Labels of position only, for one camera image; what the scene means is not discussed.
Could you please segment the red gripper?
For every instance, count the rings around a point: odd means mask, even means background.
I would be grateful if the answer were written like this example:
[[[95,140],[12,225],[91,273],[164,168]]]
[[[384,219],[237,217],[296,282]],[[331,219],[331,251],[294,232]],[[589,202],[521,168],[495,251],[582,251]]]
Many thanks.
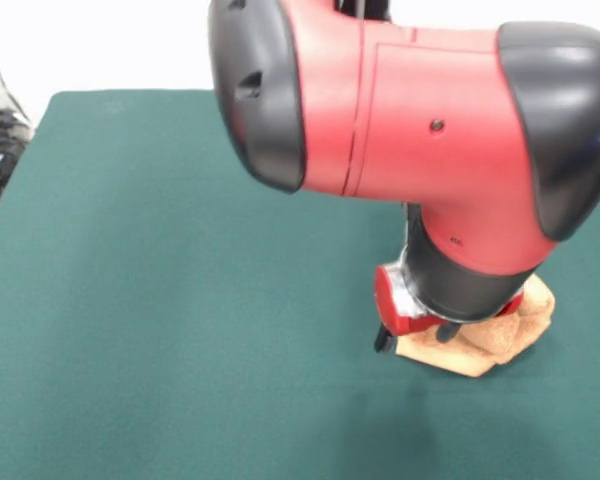
[[[521,274],[478,273],[448,261],[400,260],[376,270],[374,293],[382,324],[377,353],[390,352],[395,337],[439,325],[439,343],[453,340],[461,327],[498,315],[523,290]]]

